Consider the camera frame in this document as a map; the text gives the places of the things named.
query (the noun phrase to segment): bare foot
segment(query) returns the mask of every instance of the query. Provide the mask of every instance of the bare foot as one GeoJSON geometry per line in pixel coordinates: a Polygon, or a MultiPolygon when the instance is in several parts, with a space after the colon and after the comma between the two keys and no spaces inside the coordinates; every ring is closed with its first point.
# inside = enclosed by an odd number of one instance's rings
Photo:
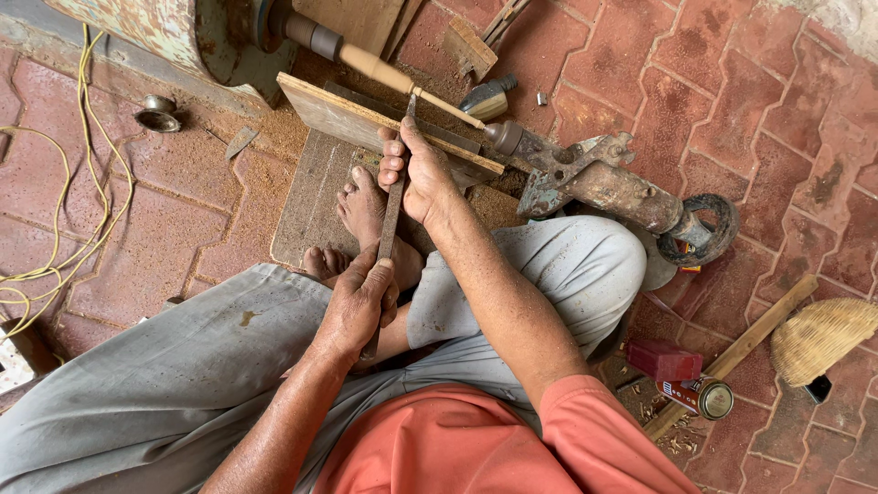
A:
{"type": "Polygon", "coordinates": [[[350,265],[350,256],[337,249],[312,247],[305,253],[305,271],[323,281],[342,274],[350,265]]]}
{"type": "MultiPolygon", "coordinates": [[[[375,178],[362,166],[351,171],[353,184],[345,184],[338,193],[335,212],[351,235],[360,243],[360,250],[381,240],[387,210],[387,194],[378,187],[375,178]]],[[[396,282],[400,290],[408,290],[421,281],[424,258],[398,236],[393,242],[393,263],[396,265],[396,282]]]]}

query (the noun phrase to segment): yellow electrical cable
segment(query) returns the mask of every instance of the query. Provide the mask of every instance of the yellow electrical cable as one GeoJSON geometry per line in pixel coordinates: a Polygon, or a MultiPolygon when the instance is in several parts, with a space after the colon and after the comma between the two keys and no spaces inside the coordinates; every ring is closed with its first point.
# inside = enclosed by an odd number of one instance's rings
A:
{"type": "Polygon", "coordinates": [[[67,154],[64,152],[64,149],[61,147],[61,145],[58,144],[58,142],[56,142],[51,137],[41,133],[38,130],[34,130],[34,129],[28,128],[28,127],[0,127],[0,130],[3,130],[3,131],[31,132],[31,133],[37,134],[37,135],[49,140],[61,153],[61,160],[64,163],[64,170],[67,173],[67,176],[65,177],[65,180],[64,180],[64,186],[61,189],[61,194],[59,195],[58,201],[55,205],[54,218],[53,218],[54,246],[52,249],[52,255],[50,256],[48,262],[46,262],[46,265],[44,265],[43,267],[31,270],[30,272],[24,272],[21,274],[13,274],[11,276],[0,276],[0,283],[3,283],[6,281],[21,282],[21,281],[28,281],[28,280],[36,280],[38,278],[42,278],[43,276],[48,276],[48,275],[54,274],[58,278],[58,284],[54,288],[49,290],[48,292],[45,292],[44,294],[37,296],[37,297],[28,297],[24,292],[22,292],[21,290],[18,290],[16,288],[13,288],[13,287],[0,287],[0,292],[3,292],[3,291],[12,292],[15,295],[21,297],[21,300],[14,300],[14,301],[13,300],[0,300],[0,303],[9,303],[9,304],[23,303],[23,304],[25,304],[25,313],[21,317],[21,320],[18,322],[18,324],[16,324],[15,328],[13,328],[9,333],[7,333],[6,335],[0,335],[0,341],[3,341],[4,339],[9,338],[11,336],[14,336],[14,335],[18,334],[19,332],[27,329],[31,325],[31,323],[33,323],[33,321],[35,319],[40,317],[43,314],[43,312],[46,311],[46,309],[50,305],[52,305],[52,302],[55,300],[55,298],[58,297],[58,295],[61,293],[61,290],[64,288],[64,286],[67,285],[70,282],[70,280],[73,279],[73,277],[76,275],[76,272],[79,271],[79,268],[85,263],[85,261],[88,260],[88,258],[90,258],[91,255],[97,251],[97,249],[99,249],[102,245],[104,245],[104,243],[106,243],[106,240],[110,236],[110,233],[113,231],[113,228],[115,228],[116,223],[125,214],[125,211],[131,206],[133,193],[134,193],[134,182],[133,182],[133,176],[131,173],[131,169],[128,167],[128,163],[126,163],[126,161],[122,157],[121,153],[119,153],[119,149],[116,147],[115,144],[113,144],[112,139],[107,134],[107,132],[104,129],[104,126],[101,124],[100,120],[97,119],[97,116],[95,115],[94,110],[91,108],[91,102],[89,100],[89,83],[88,83],[85,72],[86,72],[86,69],[88,68],[89,59],[91,58],[91,52],[94,50],[94,47],[97,44],[97,41],[103,35],[104,35],[104,32],[102,31],[95,37],[94,40],[91,41],[91,43],[89,43],[89,28],[87,25],[83,24],[83,41],[84,41],[84,43],[83,43],[83,51],[79,57],[79,70],[78,70],[77,81],[76,81],[76,97],[77,97],[77,104],[79,106],[80,120],[83,123],[83,136],[84,136],[84,140],[85,140],[86,163],[89,166],[89,172],[91,175],[92,182],[94,182],[95,187],[97,188],[97,192],[101,197],[101,202],[104,205],[104,217],[101,219],[101,221],[95,227],[95,230],[91,234],[91,237],[89,238],[88,242],[86,242],[83,245],[83,247],[80,248],[75,254],[73,254],[67,260],[65,260],[64,262],[60,263],[57,266],[52,266],[52,264],[54,263],[54,261],[58,257],[58,250],[59,250],[60,243],[61,243],[61,233],[58,229],[58,218],[59,218],[59,215],[61,213],[61,206],[63,205],[64,198],[67,196],[69,189],[70,189],[70,184],[72,182],[72,176],[70,173],[70,165],[69,165],[69,162],[67,159],[67,154]],[[101,185],[100,185],[100,180],[98,180],[98,178],[97,178],[97,173],[95,172],[94,163],[91,161],[91,134],[89,132],[89,122],[88,122],[88,116],[86,115],[86,110],[88,110],[88,115],[91,116],[91,118],[97,124],[97,127],[101,130],[101,134],[104,136],[104,139],[107,141],[107,144],[110,145],[110,148],[112,149],[113,154],[119,159],[119,161],[122,163],[122,166],[125,168],[125,173],[126,173],[126,177],[127,177],[127,181],[128,181],[128,197],[126,198],[126,201],[125,201],[124,205],[122,206],[122,208],[119,210],[119,212],[116,214],[116,216],[113,217],[112,221],[110,222],[109,227],[106,229],[106,231],[103,233],[103,235],[101,235],[101,231],[104,230],[104,226],[106,226],[107,221],[112,216],[112,212],[110,210],[110,203],[106,198],[106,194],[104,193],[103,187],[101,187],[101,185]],[[85,252],[86,249],[89,248],[90,245],[91,245],[90,251],[88,251],[88,253],[86,253],[84,256],[79,258],[83,254],[83,252],[85,252]],[[73,266],[73,269],[71,270],[70,274],[68,274],[67,277],[61,276],[61,269],[65,266],[67,266],[68,264],[76,261],[77,258],[79,258],[79,260],[73,266]],[[36,314],[31,316],[30,314],[31,314],[32,302],[37,301],[37,300],[41,300],[41,299],[46,298],[46,297],[50,297],[49,300],[43,305],[43,307],[36,314]]]}

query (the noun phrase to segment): woven basket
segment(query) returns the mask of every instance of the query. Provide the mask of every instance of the woven basket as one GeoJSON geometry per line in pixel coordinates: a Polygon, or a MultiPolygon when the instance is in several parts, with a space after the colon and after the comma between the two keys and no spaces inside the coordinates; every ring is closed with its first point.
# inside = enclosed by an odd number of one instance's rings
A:
{"type": "Polygon", "coordinates": [[[860,299],[818,301],[790,318],[771,337],[774,370],[800,387],[841,360],[878,328],[878,305],[860,299]]]}

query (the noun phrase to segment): red plastic box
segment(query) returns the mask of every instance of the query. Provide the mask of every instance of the red plastic box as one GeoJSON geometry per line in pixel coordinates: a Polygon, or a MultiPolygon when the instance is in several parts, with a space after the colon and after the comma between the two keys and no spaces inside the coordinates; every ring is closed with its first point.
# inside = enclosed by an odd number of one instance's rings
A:
{"type": "Polygon", "coordinates": [[[661,339],[639,339],[625,347],[628,365],[654,381],[686,381],[702,374],[702,356],[661,339]]]}

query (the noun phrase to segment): gray trousers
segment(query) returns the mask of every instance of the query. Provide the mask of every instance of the gray trousers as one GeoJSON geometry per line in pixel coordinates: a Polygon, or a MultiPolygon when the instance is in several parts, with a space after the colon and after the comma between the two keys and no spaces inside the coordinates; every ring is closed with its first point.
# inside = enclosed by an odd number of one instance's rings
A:
{"type": "MultiPolygon", "coordinates": [[[[613,330],[644,275],[641,244],[604,218],[559,218],[493,234],[586,354],[613,330]]],[[[197,491],[302,356],[331,295],[306,276],[255,265],[71,360],[0,417],[0,492],[197,491]],[[245,312],[255,316],[248,320],[245,312]]],[[[409,367],[349,378],[296,492],[312,488],[360,414],[438,382],[482,389],[538,427],[521,384],[479,332],[437,252],[414,294],[407,335],[412,347],[452,339],[409,367]]]]}

